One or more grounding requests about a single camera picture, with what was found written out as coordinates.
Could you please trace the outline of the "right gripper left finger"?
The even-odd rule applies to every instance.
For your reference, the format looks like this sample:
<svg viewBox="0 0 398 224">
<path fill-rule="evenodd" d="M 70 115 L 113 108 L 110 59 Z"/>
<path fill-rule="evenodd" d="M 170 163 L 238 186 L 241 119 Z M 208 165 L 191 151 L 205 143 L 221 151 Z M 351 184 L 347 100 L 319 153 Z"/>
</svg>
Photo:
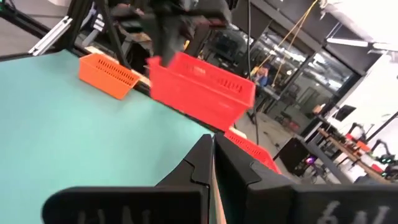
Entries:
<svg viewBox="0 0 398 224">
<path fill-rule="evenodd" d="M 208 224 L 213 138 L 204 134 L 153 187 L 71 187 L 42 207 L 45 224 Z"/>
</svg>

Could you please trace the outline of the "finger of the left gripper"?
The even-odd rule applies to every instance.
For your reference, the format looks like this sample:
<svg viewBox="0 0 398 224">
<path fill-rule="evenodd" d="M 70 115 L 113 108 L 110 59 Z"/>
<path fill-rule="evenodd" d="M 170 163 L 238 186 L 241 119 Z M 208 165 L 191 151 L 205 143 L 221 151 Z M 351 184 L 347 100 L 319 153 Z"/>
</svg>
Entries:
<svg viewBox="0 0 398 224">
<path fill-rule="evenodd" d="M 168 67 L 174 55 L 183 50 L 183 36 L 177 27 L 161 29 L 154 40 L 154 55 L 160 57 L 160 64 Z"/>
<path fill-rule="evenodd" d="M 191 55 L 192 57 L 198 57 L 200 50 L 203 48 L 209 33 L 208 26 L 198 26 L 195 30 L 195 35 L 193 39 L 188 44 L 185 49 L 185 53 Z"/>
</svg>

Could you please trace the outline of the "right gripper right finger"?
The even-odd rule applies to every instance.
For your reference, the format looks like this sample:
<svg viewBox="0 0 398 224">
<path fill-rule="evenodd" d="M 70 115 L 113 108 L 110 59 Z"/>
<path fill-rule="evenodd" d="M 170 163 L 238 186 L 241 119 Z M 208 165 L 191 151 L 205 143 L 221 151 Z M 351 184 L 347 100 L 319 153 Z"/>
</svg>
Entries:
<svg viewBox="0 0 398 224">
<path fill-rule="evenodd" d="M 215 171 L 227 223 L 397 224 L 396 185 L 296 184 L 220 133 Z"/>
</svg>

